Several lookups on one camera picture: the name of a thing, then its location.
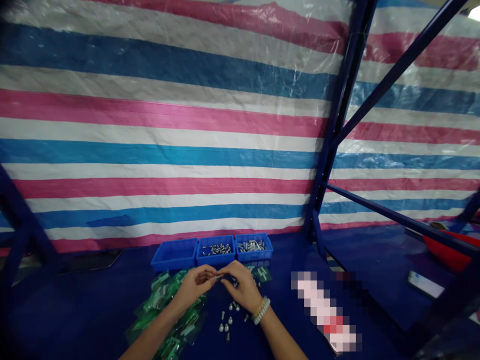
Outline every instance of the bracelet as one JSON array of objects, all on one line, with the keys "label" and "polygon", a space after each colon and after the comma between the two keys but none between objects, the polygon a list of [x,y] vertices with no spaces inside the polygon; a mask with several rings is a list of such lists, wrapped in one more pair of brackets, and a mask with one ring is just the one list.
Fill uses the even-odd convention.
[{"label": "bracelet", "polygon": [[256,317],[260,314],[260,312],[262,311],[262,309],[263,309],[264,306],[265,306],[265,303],[267,302],[267,299],[268,299],[268,298],[267,298],[266,296],[263,297],[263,299],[261,300],[260,305],[257,307],[257,309],[255,310],[255,312],[251,314],[251,318],[252,318],[252,319],[256,318]]},{"label": "bracelet", "polygon": [[260,312],[258,313],[257,316],[253,317],[252,316],[252,320],[253,320],[253,323],[255,325],[258,325],[260,323],[260,320],[262,320],[262,318],[264,317],[265,315],[265,312],[267,311],[267,309],[269,308],[270,306],[270,299],[268,297],[264,297],[263,298],[264,301],[262,301],[262,306],[261,306],[261,309],[260,309]]}]

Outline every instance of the red object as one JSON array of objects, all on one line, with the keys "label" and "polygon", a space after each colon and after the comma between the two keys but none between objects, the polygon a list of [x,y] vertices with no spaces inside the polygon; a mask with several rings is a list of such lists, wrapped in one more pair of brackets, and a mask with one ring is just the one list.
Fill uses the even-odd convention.
[{"label": "red object", "polygon": [[[457,234],[455,232],[449,232],[449,231],[443,231],[443,232],[446,234],[450,234],[459,240],[462,240],[466,243],[469,243],[471,245],[474,245],[480,248],[480,240],[474,237]],[[425,241],[425,244],[428,247],[428,250],[430,250],[430,252],[433,255],[435,255],[444,265],[446,265],[454,273],[462,272],[472,260],[471,257],[464,255],[456,250],[453,250],[452,248],[446,245],[443,245],[431,239],[430,237],[427,237],[424,235],[423,240]]]}]

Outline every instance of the pink and blue striped tarp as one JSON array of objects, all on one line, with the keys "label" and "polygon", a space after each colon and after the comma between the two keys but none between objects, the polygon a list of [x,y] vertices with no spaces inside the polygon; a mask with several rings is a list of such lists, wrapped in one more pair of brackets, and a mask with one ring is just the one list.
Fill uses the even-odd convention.
[{"label": "pink and blue striped tarp", "polygon": [[[349,116],[435,13],[408,5],[380,2]],[[61,252],[298,231],[354,7],[13,7],[0,162]],[[333,184],[416,219],[461,212],[480,183],[480,27],[453,22],[340,145]],[[386,222],[332,192],[320,220]],[[0,229],[11,231],[3,218]]]}]

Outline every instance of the person's right hand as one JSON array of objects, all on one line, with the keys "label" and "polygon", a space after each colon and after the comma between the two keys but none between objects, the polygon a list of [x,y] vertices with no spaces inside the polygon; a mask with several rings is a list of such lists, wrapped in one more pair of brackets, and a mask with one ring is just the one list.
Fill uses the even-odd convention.
[{"label": "person's right hand", "polygon": [[232,283],[226,279],[222,279],[221,283],[225,285],[227,291],[237,303],[244,307],[250,313],[253,313],[262,303],[262,295],[260,295],[257,284],[245,266],[237,260],[231,262],[226,267],[217,271],[219,275],[230,274],[238,280],[238,287],[235,288]]}]

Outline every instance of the table surface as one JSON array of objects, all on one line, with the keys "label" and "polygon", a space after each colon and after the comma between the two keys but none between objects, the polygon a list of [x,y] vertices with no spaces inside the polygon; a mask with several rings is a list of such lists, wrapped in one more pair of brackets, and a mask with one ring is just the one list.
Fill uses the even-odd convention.
[{"label": "table surface", "polygon": [[[315,271],[324,280],[349,324],[362,334],[362,351],[344,352],[344,359],[401,359],[384,332],[321,260],[300,233],[272,235],[269,270],[273,280],[260,291],[286,329],[310,359],[335,359],[329,344],[311,322],[303,301],[291,290],[292,271]],[[134,309],[150,295],[150,267],[157,246],[126,249],[108,269],[55,276],[9,314],[15,345],[25,359],[117,359],[127,348],[124,331],[134,322]],[[221,284],[208,293],[207,317],[195,345],[180,360],[272,359],[259,326],[244,322],[246,312],[232,312],[230,342],[219,332],[221,312],[229,314],[230,295]]]},{"label": "table surface", "polygon": [[[424,242],[405,233],[401,225],[322,231],[324,245],[347,271],[355,272],[363,288],[403,329],[418,321],[433,299],[408,283],[410,271],[446,288],[455,278],[428,251]],[[480,326],[465,319],[456,323],[445,346],[464,346],[480,336]]]}]

